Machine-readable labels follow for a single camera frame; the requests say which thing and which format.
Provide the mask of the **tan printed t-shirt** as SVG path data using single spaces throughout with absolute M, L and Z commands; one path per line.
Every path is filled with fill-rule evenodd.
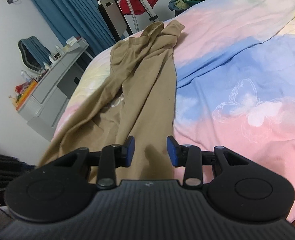
M 173 52 L 183 29 L 176 20 L 156 22 L 139 37 L 118 42 L 111 50 L 109 77 L 63 125 L 40 165 L 80 147 L 99 151 L 133 136 L 132 164 L 117 168 L 117 179 L 172 179 L 166 139 L 175 114 Z

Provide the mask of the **grey dressing table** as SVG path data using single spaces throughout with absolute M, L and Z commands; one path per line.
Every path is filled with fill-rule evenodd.
M 84 54 L 92 59 L 86 51 L 88 47 L 88 42 L 80 38 L 41 78 L 17 110 L 27 125 L 47 141 L 52 140 L 58 122 L 84 73 L 77 60 Z

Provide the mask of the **pastel tie-dye bed sheet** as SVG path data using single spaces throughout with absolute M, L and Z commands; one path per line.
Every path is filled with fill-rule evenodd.
M 184 26 L 173 52 L 174 138 L 224 145 L 295 189 L 295 0 L 207 0 L 162 23 L 173 20 Z M 113 47 L 89 64 L 54 137 L 109 77 Z

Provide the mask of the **wavy-framed mirror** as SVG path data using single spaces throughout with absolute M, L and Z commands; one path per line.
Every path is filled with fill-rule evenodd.
M 49 60 L 49 56 L 51 56 L 50 50 L 43 46 L 35 36 L 19 40 L 18 49 L 21 53 L 23 63 L 32 72 L 40 73 L 45 69 L 45 63 L 51 64 Z

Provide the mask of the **grey panel board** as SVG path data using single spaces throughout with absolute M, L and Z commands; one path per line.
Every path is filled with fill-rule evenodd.
M 126 20 L 115 0 L 99 0 L 98 9 L 102 14 L 113 38 L 118 42 L 127 31 Z

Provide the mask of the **blue curtain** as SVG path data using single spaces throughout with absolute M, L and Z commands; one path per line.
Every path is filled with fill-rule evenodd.
M 83 37 L 96 56 L 115 44 L 97 0 L 32 0 L 47 24 L 64 44 L 67 39 Z

